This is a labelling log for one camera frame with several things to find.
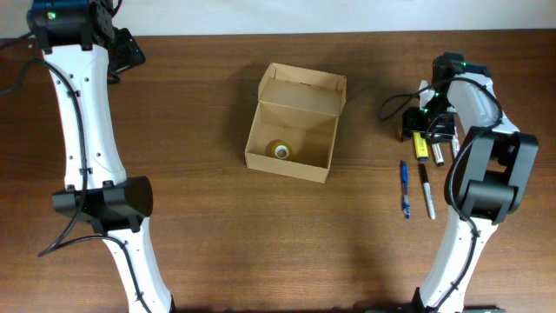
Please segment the black white marker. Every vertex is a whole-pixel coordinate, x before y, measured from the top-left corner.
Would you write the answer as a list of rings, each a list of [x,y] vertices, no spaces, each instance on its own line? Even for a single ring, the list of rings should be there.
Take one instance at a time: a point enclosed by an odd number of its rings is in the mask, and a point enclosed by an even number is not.
[[[439,143],[434,143],[431,145],[433,155],[434,155],[434,162],[437,166],[443,166],[445,163],[442,150]]]

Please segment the blue white marker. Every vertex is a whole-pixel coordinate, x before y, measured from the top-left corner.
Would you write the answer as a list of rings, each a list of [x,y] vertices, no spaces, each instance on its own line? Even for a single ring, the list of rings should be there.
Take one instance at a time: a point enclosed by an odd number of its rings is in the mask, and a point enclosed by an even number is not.
[[[459,141],[457,131],[454,132],[450,144],[453,153],[453,158],[456,158],[460,152],[460,141]]]

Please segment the yellow highlighter marker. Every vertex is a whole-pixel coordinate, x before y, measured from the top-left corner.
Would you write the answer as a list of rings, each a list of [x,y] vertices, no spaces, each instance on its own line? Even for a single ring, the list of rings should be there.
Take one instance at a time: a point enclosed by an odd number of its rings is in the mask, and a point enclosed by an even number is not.
[[[426,140],[421,136],[420,132],[413,133],[415,155],[419,162],[426,162],[429,159]]]

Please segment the brown cardboard box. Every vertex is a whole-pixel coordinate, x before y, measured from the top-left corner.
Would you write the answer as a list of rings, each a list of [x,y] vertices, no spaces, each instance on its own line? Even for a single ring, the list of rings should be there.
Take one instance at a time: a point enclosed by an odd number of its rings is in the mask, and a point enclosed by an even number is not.
[[[271,63],[258,87],[245,148],[247,167],[325,183],[346,102],[345,76]],[[265,155],[267,145],[275,139],[293,146],[294,161]]]

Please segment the yellow tape roll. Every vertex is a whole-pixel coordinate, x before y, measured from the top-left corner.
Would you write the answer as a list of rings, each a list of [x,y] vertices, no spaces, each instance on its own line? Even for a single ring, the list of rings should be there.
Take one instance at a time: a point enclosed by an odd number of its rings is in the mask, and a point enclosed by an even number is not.
[[[294,161],[293,146],[281,139],[271,141],[265,149],[265,155],[279,160]]]

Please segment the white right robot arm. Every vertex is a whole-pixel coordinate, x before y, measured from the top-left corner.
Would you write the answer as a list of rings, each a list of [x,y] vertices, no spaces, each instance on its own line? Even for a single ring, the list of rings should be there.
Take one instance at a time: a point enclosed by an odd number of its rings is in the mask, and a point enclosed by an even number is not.
[[[459,53],[436,57],[432,81],[422,82],[412,96],[420,104],[403,113],[402,138],[448,143],[456,123],[466,134],[445,182],[445,235],[433,268],[414,292],[412,310],[461,312],[487,241],[520,206],[539,143],[509,121],[488,68]]]

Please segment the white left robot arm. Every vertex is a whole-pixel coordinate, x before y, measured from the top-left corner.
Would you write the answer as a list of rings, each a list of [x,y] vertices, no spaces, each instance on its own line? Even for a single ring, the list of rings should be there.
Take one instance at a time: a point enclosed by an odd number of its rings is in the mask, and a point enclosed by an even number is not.
[[[146,176],[129,177],[116,147],[108,86],[146,58],[113,18],[113,1],[36,0],[27,24],[55,86],[63,127],[64,188],[52,196],[69,225],[47,253],[77,244],[67,235],[77,223],[93,230],[114,258],[131,312],[173,312],[150,238],[153,190]]]

